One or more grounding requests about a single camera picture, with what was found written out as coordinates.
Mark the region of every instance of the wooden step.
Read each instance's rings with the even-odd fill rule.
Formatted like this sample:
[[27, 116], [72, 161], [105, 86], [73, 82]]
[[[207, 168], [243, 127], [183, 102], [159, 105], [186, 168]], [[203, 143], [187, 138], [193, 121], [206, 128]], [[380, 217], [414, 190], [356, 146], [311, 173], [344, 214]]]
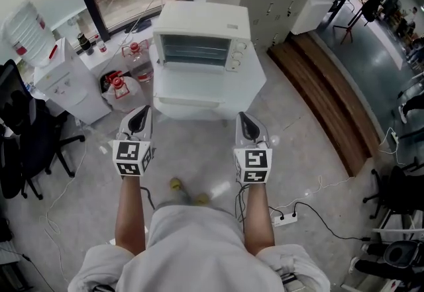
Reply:
[[[299, 91], [313, 114], [327, 133], [349, 176], [355, 176], [372, 154], [378, 139], [365, 141], [364, 135], [373, 136], [373, 126], [367, 121], [366, 112], [348, 83], [336, 75], [337, 67], [324, 65], [332, 61], [324, 58], [322, 50], [309, 37], [296, 37], [268, 50], [268, 54]], [[333, 82], [341, 83], [334, 88]], [[353, 116], [358, 115], [360, 122]]]
[[380, 139], [362, 103], [338, 67], [309, 34], [293, 36], [291, 42], [298, 47], [299, 53], [305, 53], [313, 63], [317, 76], [321, 76], [327, 88], [334, 90], [333, 97], [340, 99], [339, 107], [346, 110], [347, 119], [358, 130], [357, 138], [364, 144], [366, 154], [368, 157], [373, 156], [378, 151]]

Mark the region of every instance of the plastic jug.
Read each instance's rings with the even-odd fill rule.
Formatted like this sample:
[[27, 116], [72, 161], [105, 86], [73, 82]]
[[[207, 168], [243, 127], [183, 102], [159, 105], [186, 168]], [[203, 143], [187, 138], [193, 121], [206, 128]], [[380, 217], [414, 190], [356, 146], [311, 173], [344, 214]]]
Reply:
[[122, 56], [131, 76], [139, 82], [149, 81], [153, 77], [153, 67], [148, 54], [148, 41], [133, 42], [122, 47]]
[[121, 71], [111, 74], [107, 81], [111, 84], [102, 96], [113, 109], [129, 113], [146, 104], [140, 84], [136, 79], [121, 76]]

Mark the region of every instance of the bottle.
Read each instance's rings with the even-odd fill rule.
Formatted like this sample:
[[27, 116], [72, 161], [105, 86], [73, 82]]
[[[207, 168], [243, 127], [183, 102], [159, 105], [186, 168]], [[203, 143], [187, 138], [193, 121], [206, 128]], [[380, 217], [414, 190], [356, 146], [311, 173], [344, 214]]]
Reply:
[[79, 33], [77, 39], [82, 50], [85, 51], [88, 56], [92, 55], [94, 52], [93, 46], [91, 45], [90, 41], [88, 41], [88, 39], [85, 37], [84, 33]]
[[122, 72], [118, 71], [107, 77], [107, 81], [111, 85], [107, 92], [101, 95], [112, 105], [114, 110], [129, 113], [133, 109], [145, 105], [146, 99], [138, 81], [121, 74]]
[[94, 36], [94, 39], [97, 47], [99, 48], [99, 51], [102, 53], [106, 52], [107, 48], [103, 39], [98, 34]]
[[129, 47], [122, 47], [122, 55], [128, 66], [128, 71], [133, 78], [144, 83], [152, 79], [153, 67], [148, 54], [148, 42], [146, 40], [141, 43], [133, 42]]

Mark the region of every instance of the cable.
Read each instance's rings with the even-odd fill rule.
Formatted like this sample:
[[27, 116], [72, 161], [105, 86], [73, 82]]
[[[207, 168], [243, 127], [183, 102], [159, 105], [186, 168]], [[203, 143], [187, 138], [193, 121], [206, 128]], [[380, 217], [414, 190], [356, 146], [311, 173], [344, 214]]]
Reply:
[[323, 177], [322, 177], [322, 175], [320, 175], [320, 176], [318, 177], [318, 182], [319, 182], [319, 188], [318, 188], [318, 190], [316, 190], [316, 191], [314, 191], [314, 192], [311, 192], [311, 193], [307, 194], [306, 196], [304, 196], [304, 197], [302, 197], [302, 198], [296, 198], [296, 199], [294, 199], [294, 200], [293, 200], [290, 204], [282, 205], [282, 206], [277, 206], [277, 207], [276, 207], [276, 209], [282, 209], [282, 208], [284, 208], [284, 207], [289, 207], [291, 204], [295, 203], [296, 201], [306, 199], [306, 198], [308, 198], [309, 196], [311, 196], [312, 194], [315, 194], [315, 193], [320, 192], [320, 190], [321, 190], [321, 189], [326, 189], [326, 188], [327, 188], [327, 187], [329, 187], [329, 186], [337, 186], [337, 185], [340, 185], [341, 183], [346, 183], [347, 181], [349, 181], [349, 180], [350, 180], [350, 179], [352, 179], [352, 178], [353, 178], [353, 177], [349, 177], [349, 178], [347, 178], [346, 180], [339, 181], [338, 183], [330, 183], [330, 184], [328, 184], [328, 185], [326, 185], [326, 186], [323, 186]]
[[[85, 137], [85, 133], [84, 133], [84, 129], [83, 129], [83, 126], [82, 126], [82, 124], [81, 124], [81, 131], [82, 131], [82, 134], [84, 135], [84, 139], [86, 139], [86, 137]], [[53, 201], [53, 203], [51, 204], [51, 206], [47, 209], [47, 211], [46, 211], [46, 215], [40, 215], [39, 216], [39, 218], [38, 218], [38, 222], [40, 222], [40, 220], [41, 220], [41, 218], [46, 218], [46, 220], [47, 220], [47, 225], [50, 227], [50, 229], [53, 231], [53, 233], [54, 234], [57, 234], [57, 235], [59, 235], [59, 234], [61, 234], [61, 232], [60, 232], [60, 227], [53, 221], [53, 220], [51, 220], [49, 217], [48, 217], [48, 213], [50, 212], [50, 210], [53, 208], [53, 206], [59, 201], [59, 199], [60, 198], [62, 198], [63, 196], [64, 196], [64, 194], [65, 194], [65, 192], [66, 192], [66, 190], [68, 189], [68, 187], [74, 182], [74, 180], [76, 179], [76, 177], [77, 177], [77, 174], [78, 174], [78, 171], [79, 171], [79, 169], [80, 169], [80, 167], [81, 167], [81, 165], [82, 165], [82, 162], [84, 161], [84, 158], [85, 158], [85, 155], [87, 154], [87, 141], [85, 141], [84, 142], [84, 146], [85, 146], [85, 148], [84, 148], [84, 154], [83, 154], [83, 156], [82, 156], [82, 158], [81, 158], [81, 161], [79, 162], [79, 165], [78, 165], [78, 167], [77, 167], [77, 170], [75, 171], [75, 176], [66, 184], [66, 186], [65, 186], [65, 189], [63, 190], [63, 192], [59, 195], [59, 197], [57, 197], [54, 201]], [[66, 281], [67, 283], [69, 283], [69, 281], [66, 279], [66, 277], [65, 277], [65, 275], [64, 275], [64, 269], [63, 269], [63, 266], [62, 266], [62, 254], [61, 254], [61, 252], [60, 252], [60, 247], [59, 247], [59, 245], [57, 245], [57, 243], [53, 240], [53, 238], [52, 238], [52, 236], [47, 232], [47, 230], [46, 229], [44, 229], [44, 232], [47, 234], [47, 236], [49, 237], [49, 239], [51, 240], [51, 241], [53, 241], [53, 243], [56, 245], [56, 247], [58, 248], [58, 251], [59, 251], [59, 263], [60, 263], [60, 273], [62, 274], [62, 277], [64, 278], [64, 281]]]
[[44, 278], [44, 276], [41, 274], [41, 272], [38, 270], [38, 268], [35, 266], [35, 264], [31, 261], [31, 259], [29, 257], [27, 257], [26, 255], [22, 254], [22, 253], [18, 253], [18, 252], [14, 252], [14, 251], [9, 251], [6, 250], [5, 248], [0, 247], [0, 250], [6, 251], [6, 252], [10, 252], [10, 253], [14, 253], [17, 254], [18, 256], [21, 256], [22, 258], [24, 258], [26, 261], [30, 262], [32, 264], [32, 266], [34, 266], [34, 269], [38, 272], [38, 274], [41, 276], [41, 278], [44, 280], [44, 282], [47, 284], [47, 286], [53, 291], [55, 292], [55, 290], [53, 290], [53, 288], [50, 286], [50, 284], [47, 282], [46, 278]]
[[275, 209], [275, 208], [273, 208], [273, 207], [271, 207], [271, 206], [268, 206], [268, 208], [269, 208], [269, 209], [272, 209], [273, 211], [276, 211], [276, 212], [281, 213], [281, 216], [282, 216], [282, 217], [283, 217], [283, 219], [284, 219], [284, 214], [283, 214], [283, 212], [281, 212], [280, 210], [277, 210], [277, 209]]
[[337, 234], [335, 234], [328, 226], [327, 226], [327, 224], [325, 223], [325, 221], [324, 221], [324, 219], [322, 219], [321, 218], [321, 215], [319, 215], [319, 213], [312, 207], [312, 206], [310, 206], [310, 205], [308, 205], [308, 204], [305, 204], [305, 203], [301, 203], [300, 201], [298, 201], [296, 204], [294, 204], [294, 208], [293, 208], [293, 216], [295, 217], [296, 216], [296, 205], [297, 204], [301, 204], [301, 205], [305, 205], [305, 206], [308, 206], [312, 211], [314, 211], [315, 213], [316, 213], [316, 215], [321, 219], [321, 221], [323, 222], [323, 224], [325, 225], [325, 227], [327, 227], [327, 230], [329, 230], [330, 232], [331, 232], [331, 234], [333, 235], [333, 236], [335, 236], [336, 238], [339, 238], [339, 239], [343, 239], [343, 240], [351, 240], [351, 239], [353, 239], [353, 240], [359, 240], [359, 241], [363, 241], [363, 242], [367, 242], [367, 241], [370, 241], [371, 240], [371, 238], [366, 238], [366, 237], [364, 237], [364, 238], [356, 238], [356, 237], [354, 237], [354, 236], [351, 236], [351, 237], [348, 237], [348, 238], [343, 238], [342, 236], [338, 236]]
[[[240, 184], [240, 187], [241, 188], [240, 188], [240, 191], [238, 191], [238, 194], [236, 195], [236, 198], [235, 198], [234, 214], [235, 214], [236, 219], [239, 222], [242, 223], [243, 233], [244, 233], [244, 220], [245, 220], [245, 217], [244, 217], [243, 212], [246, 209], [246, 204], [244, 203], [243, 193], [244, 193], [244, 190], [246, 190], [246, 189], [249, 188], [250, 184], [242, 185], [241, 182], [239, 182], [238, 180], [237, 180], [237, 182]], [[237, 199], [238, 199], [238, 205], [240, 207], [240, 216], [237, 216]]]
[[143, 191], [146, 191], [146, 192], [147, 192], [147, 199], [148, 199], [148, 202], [150, 203], [150, 206], [152, 207], [152, 209], [153, 209], [153, 211], [154, 211], [154, 210], [155, 210], [155, 208], [154, 208], [154, 203], [153, 203], [153, 201], [152, 201], [152, 195], [150, 194], [150, 191], [148, 190], [148, 188], [143, 187], [143, 186], [140, 186], [140, 189], [142, 189]]
[[138, 22], [141, 20], [141, 18], [143, 18], [143, 15], [145, 14], [145, 12], [147, 12], [147, 10], [150, 8], [150, 6], [153, 4], [155, 0], [151, 0], [151, 2], [147, 5], [147, 7], [145, 8], [145, 10], [140, 14], [140, 17], [136, 20], [136, 22], [133, 24], [132, 28], [130, 29], [130, 31], [128, 32], [127, 36], [125, 37], [125, 39], [121, 42], [121, 44], [119, 45], [119, 47], [117, 48], [116, 52], [112, 55], [112, 58], [109, 59], [109, 61], [107, 62], [107, 64], [105, 65], [105, 67], [103, 67], [101, 69], [101, 71], [99, 72], [100, 76], [103, 73], [104, 70], [106, 70], [107, 66], [109, 66], [109, 64], [112, 62], [113, 58], [117, 55], [117, 53], [121, 50], [121, 47], [125, 44], [125, 41], [127, 40], [127, 38], [129, 37], [129, 35], [131, 34], [131, 32], [133, 31], [133, 29], [136, 27], [136, 25], [138, 24]]
[[[387, 129], [386, 136], [384, 137], [383, 141], [380, 143], [380, 145], [379, 145], [379, 146], [381, 146], [382, 144], [384, 144], [384, 142], [386, 141], [386, 139], [387, 139], [387, 137], [388, 137], [388, 135], [389, 135], [389, 131], [392, 131], [393, 133], [396, 133], [396, 132], [395, 132], [395, 130], [394, 130], [392, 127], [389, 127], [389, 128]], [[383, 152], [383, 153], [386, 153], [386, 154], [395, 154], [395, 155], [396, 155], [396, 163], [397, 163], [398, 165], [405, 165], [404, 163], [401, 163], [401, 162], [399, 162], [399, 160], [398, 160], [398, 148], [399, 148], [399, 142], [396, 142], [396, 149], [394, 150], [394, 152], [387, 152], [387, 151], [383, 151], [383, 150], [381, 150], [381, 149], [378, 149], [378, 150], [379, 150], [380, 152]]]

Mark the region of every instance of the gray floor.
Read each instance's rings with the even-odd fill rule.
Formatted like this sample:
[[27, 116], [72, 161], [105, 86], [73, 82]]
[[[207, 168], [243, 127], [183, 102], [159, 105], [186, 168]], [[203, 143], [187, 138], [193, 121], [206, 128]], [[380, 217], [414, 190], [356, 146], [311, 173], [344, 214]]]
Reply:
[[[269, 203], [277, 207], [315, 191], [320, 175], [326, 185], [346, 179], [347, 174], [323, 129], [297, 91], [266, 55], [260, 55], [260, 60], [268, 81], [249, 112], [267, 125], [270, 135], [280, 137], [267, 184]], [[68, 280], [76, 274], [91, 246], [114, 238], [121, 179], [113, 168], [107, 142], [113, 139], [121, 117], [111, 113], [93, 126], [84, 128], [87, 136], [85, 159], [76, 179], [49, 214], [60, 227], [60, 234], [54, 234], [42, 217], [70, 180], [59, 161], [54, 162], [52, 175], [42, 174], [38, 178], [44, 200], [37, 200], [28, 191], [27, 200], [18, 196], [2, 202], [2, 209], [11, 221], [17, 250], [33, 260], [56, 292], [65, 291], [67, 283], [60, 273], [58, 248], [44, 229], [60, 247], [64, 275]], [[64, 136], [78, 133], [79, 128], [68, 119]], [[173, 121], [157, 114], [154, 125], [157, 152], [142, 179], [142, 184], [151, 190], [154, 203], [170, 197], [168, 181], [178, 176], [192, 195], [206, 192], [213, 197], [216, 206], [233, 213], [234, 198], [239, 189], [232, 161], [234, 133], [233, 122]], [[66, 156], [73, 168], [81, 161], [85, 145], [76, 142], [66, 147]], [[100, 146], [108, 152], [104, 154]], [[337, 234], [370, 235], [375, 222], [369, 220], [368, 215], [374, 211], [375, 205], [373, 202], [362, 204], [362, 198], [376, 190], [370, 175], [373, 165], [369, 160], [358, 177], [310, 195], [304, 202], [316, 208]], [[144, 193], [143, 198], [146, 226], [149, 227], [152, 209]], [[292, 207], [282, 211], [288, 213]], [[332, 290], [340, 291], [338, 286], [346, 279], [350, 259], [360, 253], [361, 243], [335, 238], [307, 207], [300, 206], [298, 213], [297, 223], [275, 229], [277, 244], [305, 246], [334, 284]], [[23, 262], [22, 267], [31, 283], [40, 291], [47, 291], [28, 263]], [[348, 279], [354, 285], [362, 276], [349, 276]]]
[[[344, 5], [330, 24], [323, 21], [316, 32], [348, 70], [364, 94], [384, 133], [389, 127], [392, 127], [399, 136], [423, 128], [422, 111], [411, 111], [408, 114], [407, 124], [401, 123], [398, 113], [398, 106], [401, 103], [405, 103], [423, 90], [416, 85], [398, 99], [401, 91], [405, 91], [416, 82], [411, 81], [411, 78], [418, 72], [413, 71], [406, 61], [399, 70], [384, 45], [362, 21], [358, 21], [352, 30], [353, 42], [350, 43], [348, 37], [346, 42], [340, 45], [346, 31], [339, 28], [333, 30], [333, 25], [346, 26], [353, 15], [351, 7]], [[387, 32], [387, 35], [396, 42], [392, 34]], [[399, 162], [408, 164], [413, 161], [414, 156], [423, 162], [422, 139], [424, 136], [403, 139], [399, 144]], [[392, 139], [389, 138], [389, 141], [394, 151], [395, 145]]]

